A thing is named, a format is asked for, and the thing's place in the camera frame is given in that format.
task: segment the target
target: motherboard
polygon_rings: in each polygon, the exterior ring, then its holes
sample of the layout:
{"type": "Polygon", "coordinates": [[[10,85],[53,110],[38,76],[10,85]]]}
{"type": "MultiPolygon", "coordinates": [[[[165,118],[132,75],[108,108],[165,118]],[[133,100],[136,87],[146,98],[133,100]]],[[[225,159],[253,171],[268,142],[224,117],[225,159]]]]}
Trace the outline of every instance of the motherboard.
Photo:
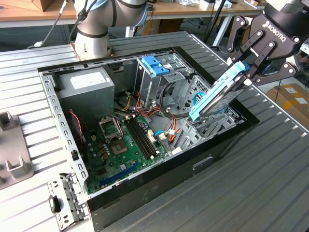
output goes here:
{"type": "Polygon", "coordinates": [[[103,128],[104,132],[99,126],[84,132],[86,142],[83,148],[83,160],[89,174],[87,179],[89,194],[158,163],[168,156],[160,141],[149,139],[151,129],[143,116],[130,120],[123,119],[119,121],[119,127],[109,120],[103,128]],[[122,136],[109,139],[108,136],[117,133],[119,129],[122,136]]]}

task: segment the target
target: desk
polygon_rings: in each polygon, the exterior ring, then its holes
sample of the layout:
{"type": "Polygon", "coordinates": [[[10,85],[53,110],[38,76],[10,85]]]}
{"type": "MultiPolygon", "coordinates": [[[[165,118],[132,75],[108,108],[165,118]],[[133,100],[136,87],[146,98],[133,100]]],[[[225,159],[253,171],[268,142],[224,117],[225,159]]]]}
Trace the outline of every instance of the desk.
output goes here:
{"type": "MultiPolygon", "coordinates": [[[[184,31],[111,43],[117,55],[181,46],[215,78],[226,68],[184,31]]],[[[70,166],[36,69],[74,61],[69,45],[0,53],[0,112],[19,116],[35,172],[0,191],[1,231],[58,231],[46,182],[70,166]]],[[[245,90],[239,101],[261,123],[227,157],[104,231],[306,231],[309,136],[257,88],[245,90]]],[[[92,224],[86,220],[68,232],[93,232],[92,224]]]]}
{"type": "MultiPolygon", "coordinates": [[[[11,27],[29,27],[29,26],[46,26],[52,25],[59,13],[63,0],[55,0],[45,12],[31,11],[12,6],[5,6],[5,9],[0,9],[0,28],[11,27]]],[[[154,4],[153,20],[156,19],[172,19],[172,18],[195,18],[195,17],[210,17],[212,8],[203,11],[198,5],[186,7],[179,3],[157,2],[154,4]]],[[[232,19],[236,15],[258,15],[260,10],[256,10],[249,5],[240,2],[233,4],[232,8],[223,9],[220,16],[225,17],[218,35],[213,43],[218,46],[224,33],[232,19]]],[[[76,12],[72,1],[69,1],[58,25],[74,24],[76,12]]],[[[127,27],[126,37],[133,36],[133,27],[127,27]]]]}

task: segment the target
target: blue latch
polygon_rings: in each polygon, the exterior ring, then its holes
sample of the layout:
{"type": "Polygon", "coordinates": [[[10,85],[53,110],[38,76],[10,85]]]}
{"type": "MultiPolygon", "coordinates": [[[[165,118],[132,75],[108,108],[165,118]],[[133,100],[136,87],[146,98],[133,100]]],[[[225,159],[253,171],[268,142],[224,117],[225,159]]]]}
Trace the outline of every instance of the blue latch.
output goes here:
{"type": "Polygon", "coordinates": [[[143,57],[141,61],[147,66],[148,70],[154,76],[160,76],[169,73],[169,70],[164,68],[161,62],[157,60],[154,56],[143,57]]]}

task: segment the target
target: green circuit board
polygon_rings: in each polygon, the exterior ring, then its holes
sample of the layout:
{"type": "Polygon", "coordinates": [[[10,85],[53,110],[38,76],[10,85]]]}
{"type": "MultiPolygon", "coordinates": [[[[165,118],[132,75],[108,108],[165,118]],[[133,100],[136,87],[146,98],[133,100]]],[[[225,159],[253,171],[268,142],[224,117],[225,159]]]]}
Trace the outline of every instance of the green circuit board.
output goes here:
{"type": "MultiPolygon", "coordinates": [[[[150,127],[146,120],[142,116],[138,116],[136,121],[139,125],[144,125],[144,127],[141,126],[142,131],[147,135],[150,127]]],[[[115,139],[110,143],[105,142],[99,125],[93,130],[84,132],[86,143],[84,145],[83,160],[89,174],[86,181],[89,194],[97,192],[115,183],[115,181],[153,165],[168,156],[166,149],[157,141],[156,146],[153,145],[157,155],[153,159],[146,159],[124,122],[121,122],[121,129],[124,134],[123,139],[115,139]],[[105,183],[109,180],[109,177],[114,178],[119,173],[119,178],[105,183]]],[[[116,130],[109,128],[109,131],[114,132],[116,130]]]]}

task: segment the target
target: side panel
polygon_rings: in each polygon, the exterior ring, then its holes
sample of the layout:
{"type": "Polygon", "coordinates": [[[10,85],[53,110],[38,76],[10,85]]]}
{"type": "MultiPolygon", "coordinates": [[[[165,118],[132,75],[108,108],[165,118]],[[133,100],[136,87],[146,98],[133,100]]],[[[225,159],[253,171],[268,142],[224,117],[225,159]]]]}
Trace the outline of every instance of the side panel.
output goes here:
{"type": "MultiPolygon", "coordinates": [[[[98,232],[103,230],[134,210],[169,191],[181,182],[209,167],[231,142],[232,138],[91,212],[94,231],[98,232]]],[[[109,194],[110,191],[98,197],[106,197],[106,195],[109,194]]]]}

